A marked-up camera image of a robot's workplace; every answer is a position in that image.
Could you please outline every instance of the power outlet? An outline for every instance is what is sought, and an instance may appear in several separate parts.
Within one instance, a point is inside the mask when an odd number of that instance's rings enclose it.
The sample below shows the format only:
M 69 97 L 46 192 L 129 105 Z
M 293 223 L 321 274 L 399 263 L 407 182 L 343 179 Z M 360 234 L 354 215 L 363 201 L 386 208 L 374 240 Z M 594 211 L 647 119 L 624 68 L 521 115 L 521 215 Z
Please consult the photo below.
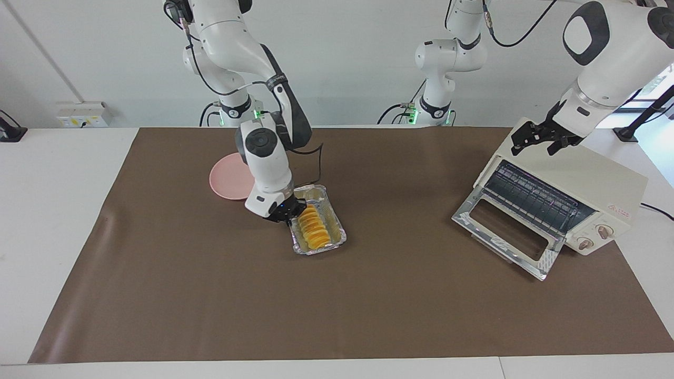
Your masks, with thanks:
M 108 127 L 113 120 L 102 103 L 59 103 L 57 118 L 63 127 Z

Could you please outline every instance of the oven control knob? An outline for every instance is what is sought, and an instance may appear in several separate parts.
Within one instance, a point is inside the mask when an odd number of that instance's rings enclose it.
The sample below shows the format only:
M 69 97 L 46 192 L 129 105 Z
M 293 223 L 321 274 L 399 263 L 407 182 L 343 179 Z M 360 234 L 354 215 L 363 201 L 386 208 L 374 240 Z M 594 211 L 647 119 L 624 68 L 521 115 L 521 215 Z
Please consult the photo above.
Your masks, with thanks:
M 601 239 L 608 239 L 613 236 L 613 229 L 608 225 L 599 225 L 596 232 L 599 233 Z
M 591 239 L 587 238 L 579 238 L 578 239 L 578 249 L 579 250 L 585 250 L 585 249 L 590 249 L 594 246 L 594 242 L 592 242 Z

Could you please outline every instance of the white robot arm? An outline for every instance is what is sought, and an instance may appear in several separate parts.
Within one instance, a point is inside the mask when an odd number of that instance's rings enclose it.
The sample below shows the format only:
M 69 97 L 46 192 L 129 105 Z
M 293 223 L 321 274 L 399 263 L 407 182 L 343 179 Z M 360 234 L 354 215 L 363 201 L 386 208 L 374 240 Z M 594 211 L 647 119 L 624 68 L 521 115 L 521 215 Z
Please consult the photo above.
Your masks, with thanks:
M 426 75 L 424 93 L 415 101 L 418 124 L 441 125 L 447 121 L 456 88 L 450 73 L 484 66 L 487 50 L 480 44 L 483 24 L 482 0 L 453 0 L 445 27 L 455 38 L 430 40 L 417 48 L 417 67 Z
M 660 6 L 599 0 L 578 8 L 566 24 L 563 41 L 584 68 L 544 122 L 526 123 L 513 133 L 513 154 L 541 142 L 552 142 L 550 155 L 578 145 L 674 61 L 674 13 L 664 1 L 651 4 Z
M 166 0 L 164 10 L 174 22 L 180 20 L 190 41 L 185 64 L 219 95 L 223 121 L 238 127 L 237 148 L 255 177 L 246 208 L 270 221 L 289 222 L 306 203 L 295 198 L 286 150 L 304 147 L 311 127 L 273 54 L 243 21 L 251 6 L 251 0 Z M 199 43 L 190 35 L 190 25 L 198 31 Z M 280 110 L 257 113 L 259 102 L 242 88 L 243 78 L 234 71 L 261 76 Z

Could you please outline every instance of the black stand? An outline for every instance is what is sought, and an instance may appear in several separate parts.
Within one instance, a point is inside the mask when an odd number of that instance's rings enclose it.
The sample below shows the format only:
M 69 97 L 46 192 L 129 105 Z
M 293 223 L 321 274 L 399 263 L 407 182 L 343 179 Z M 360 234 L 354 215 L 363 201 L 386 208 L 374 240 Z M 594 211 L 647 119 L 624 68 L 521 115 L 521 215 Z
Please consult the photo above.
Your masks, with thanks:
M 19 142 L 27 131 L 25 127 L 11 126 L 0 117 L 0 142 Z
M 674 86 L 669 87 L 665 93 L 655 100 L 653 104 L 648 107 L 639 117 L 634 120 L 630 126 L 627 127 L 614 127 L 613 132 L 622 142 L 639 142 L 636 137 L 634 137 L 634 132 L 641 125 L 644 125 L 644 122 L 648 121 L 651 116 L 653 116 L 663 105 L 667 104 L 671 98 L 674 97 Z
M 5 132 L 0 135 L 0 142 L 19 142 L 27 131 L 27 127 L 13 127 L 11 129 L 6 129 Z

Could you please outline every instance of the black cable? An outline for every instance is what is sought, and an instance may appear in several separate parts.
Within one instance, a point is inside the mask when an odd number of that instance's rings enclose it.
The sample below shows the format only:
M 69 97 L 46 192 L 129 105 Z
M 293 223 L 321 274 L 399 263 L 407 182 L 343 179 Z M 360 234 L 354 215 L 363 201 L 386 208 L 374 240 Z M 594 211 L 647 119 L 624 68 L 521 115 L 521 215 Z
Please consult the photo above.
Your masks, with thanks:
M 553 7 L 553 5 L 555 5 L 555 3 L 557 3 L 557 0 L 552 0 L 552 2 L 550 2 L 550 5 L 548 5 L 548 7 L 545 8 L 545 11 L 543 11 L 541 16 L 531 26 L 529 31 L 524 36 L 522 36 L 522 38 L 520 38 L 517 42 L 515 42 L 515 43 L 502 43 L 501 41 L 498 40 L 498 38 L 496 38 L 496 35 L 494 35 L 493 26 L 490 26 L 489 24 L 487 24 L 487 28 L 489 29 L 489 33 L 491 34 L 491 39 L 493 39 L 494 42 L 496 42 L 496 44 L 501 46 L 501 47 L 513 47 L 513 46 L 519 45 L 526 37 L 529 36 L 529 34 L 531 34 L 531 32 L 534 31 L 534 29 L 539 25 L 539 22 L 541 22 L 541 20 L 545 17 L 545 15 L 547 15 L 548 11 L 550 11 L 550 9 L 552 9 L 552 7 Z M 489 15 L 489 17 L 487 17 L 487 18 L 491 19 L 491 14 L 489 13 L 489 9 L 487 9 L 487 3 L 485 3 L 485 0 L 482 0 L 482 8 L 484 9 L 485 14 Z
M 396 123 L 396 120 L 397 120 L 398 117 L 400 117 L 400 120 L 398 120 L 398 123 L 401 123 L 402 120 L 405 118 L 405 116 L 411 116 L 411 114 L 407 113 L 407 112 L 403 112 L 403 113 L 393 117 L 393 121 L 391 122 L 391 124 Z
M 665 212 L 664 210 L 662 210 L 662 209 L 660 209 L 660 208 L 656 208 L 656 207 L 654 207 L 654 206 L 652 206 L 652 205 L 648 205 L 648 204 L 646 204 L 646 203 L 641 203 L 641 205 L 642 205 L 642 206 L 645 206 L 646 208 L 652 209 L 652 210 L 654 210 L 654 211 L 656 211 L 656 212 L 660 212 L 660 213 L 662 213 L 663 215 L 667 216 L 670 220 L 674 221 L 674 216 L 672 216 L 671 214 Z
M 384 111 L 384 113 L 383 113 L 383 114 L 381 115 L 381 117 L 379 118 L 379 121 L 377 121 L 377 125 L 381 124 L 381 121 L 384 119 L 384 117 L 386 117 L 386 115 L 387 115 L 390 111 L 393 111 L 395 108 L 404 108 L 404 105 L 403 105 L 402 103 L 401 103 L 401 104 L 396 104 L 396 105 L 392 105 L 391 107 L 389 107 L 389 109 L 386 109 L 386 111 Z
M 16 120 L 14 119 L 14 117 L 10 116 L 7 112 L 5 112 L 5 111 L 3 111 L 2 109 L 0 109 L 0 113 L 2 113 L 3 115 L 9 117 L 9 119 L 12 120 L 12 121 L 16 124 L 16 126 L 21 127 L 21 125 L 20 125 L 18 122 L 16 122 Z
M 208 105 L 206 105 L 206 108 L 202 111 L 202 117 L 199 119 L 199 127 L 204 126 L 204 117 L 206 117 L 206 112 L 208 112 L 210 107 L 215 107 L 215 105 L 213 105 L 213 103 L 208 103 Z
M 442 26 L 443 28 L 447 28 L 447 20 L 450 18 L 450 9 L 452 8 L 452 0 L 450 0 L 450 4 L 447 5 L 447 14 L 445 15 L 445 24 Z
M 298 155 L 312 155 L 318 152 L 318 179 L 313 180 L 313 181 L 308 181 L 307 183 L 302 183 L 298 185 L 297 187 L 303 187 L 305 185 L 310 185 L 310 184 L 316 184 L 321 180 L 321 176 L 323 175 L 323 143 L 321 143 L 317 148 L 311 150 L 311 151 L 297 151 L 290 149 L 290 152 L 293 152 Z
M 180 28 L 180 30 L 185 30 L 185 29 L 183 28 L 183 26 L 180 25 L 180 24 L 178 23 L 178 21 L 174 20 L 173 17 L 171 17 L 171 15 L 168 13 L 168 12 L 169 12 L 168 10 L 169 10 L 169 5 L 170 5 L 170 4 L 173 4 L 173 7 L 175 7 L 175 3 L 171 2 L 171 1 L 167 1 L 166 3 L 164 3 L 164 14 L 168 17 L 169 20 L 171 20 L 172 23 L 175 24 L 175 26 L 177 26 L 178 28 Z M 202 40 L 196 38 L 195 36 L 193 36 L 193 35 L 191 35 L 191 34 L 190 34 L 189 36 L 192 37 L 192 39 L 197 40 L 197 41 L 199 41 L 199 42 L 202 41 Z
M 634 93 L 634 94 L 633 94 L 627 101 L 625 101 L 625 102 L 621 105 L 621 107 L 624 107 L 624 106 L 626 106 L 628 103 L 631 103 L 637 96 L 639 96 L 639 94 L 641 93 L 642 90 L 643 90 L 643 88 L 639 88 L 639 89 L 638 89 L 638 90 L 637 90 L 637 91 L 636 91 L 636 92 L 635 92 L 635 93 Z
M 421 89 L 423 88 L 423 85 L 426 84 L 426 80 L 424 79 L 423 82 L 421 82 L 421 85 L 419 86 L 419 89 L 415 92 L 414 96 L 412 96 L 412 100 L 410 100 L 410 103 L 415 100 Z
M 672 109 L 672 107 L 674 107 L 674 103 L 672 103 L 669 107 L 667 107 L 667 109 L 665 109 L 662 113 L 660 113 L 659 115 L 653 117 L 653 118 L 650 119 L 650 120 L 644 121 L 644 123 L 649 123 L 649 122 L 651 122 L 651 121 L 655 121 L 655 120 L 659 119 L 659 118 L 662 117 L 665 113 L 669 112 L 669 110 Z
M 233 91 L 230 91 L 230 92 L 225 92 L 225 93 L 223 93 L 223 92 L 218 92 L 218 91 L 216 91 L 216 90 L 215 90 L 213 87 L 211 87 L 210 84 L 206 81 L 206 79 L 204 78 L 204 75 L 202 74 L 201 69 L 199 68 L 199 63 L 197 63 L 197 55 L 194 53 L 194 45 L 192 44 L 191 36 L 188 36 L 188 37 L 187 37 L 187 40 L 189 41 L 189 45 L 188 45 L 187 47 L 185 47 L 185 48 L 188 49 L 188 50 L 190 50 L 190 51 L 192 52 L 192 59 L 194 60 L 194 67 L 196 67 L 196 69 L 197 69 L 197 74 L 199 74 L 199 77 L 202 79 L 202 82 L 204 82 L 204 84 L 206 85 L 206 87 L 208 87 L 208 89 L 211 90 L 214 94 L 217 94 L 217 95 L 220 95 L 220 96 L 229 96 L 229 95 L 232 95 L 232 94 L 237 93 L 238 91 L 240 91 L 240 90 L 242 90 L 242 89 L 244 89 L 244 88 L 246 88 L 246 87 L 250 87 L 250 86 L 252 86 L 252 85 L 254 85 L 254 84 L 267 84 L 267 82 L 263 82 L 263 81 L 259 81 L 259 80 L 258 80 L 258 81 L 256 81 L 256 82 L 252 82 L 252 83 L 250 83 L 250 84 L 246 84 L 245 86 L 239 87 L 239 88 L 237 88 L 236 90 L 233 90 Z
M 213 115 L 218 115 L 218 116 L 219 116 L 219 115 L 220 115 L 220 112 L 211 112 L 211 113 L 208 113 L 208 116 L 206 116 L 206 126 L 210 127 L 210 118 L 211 118 L 211 116 L 213 116 Z

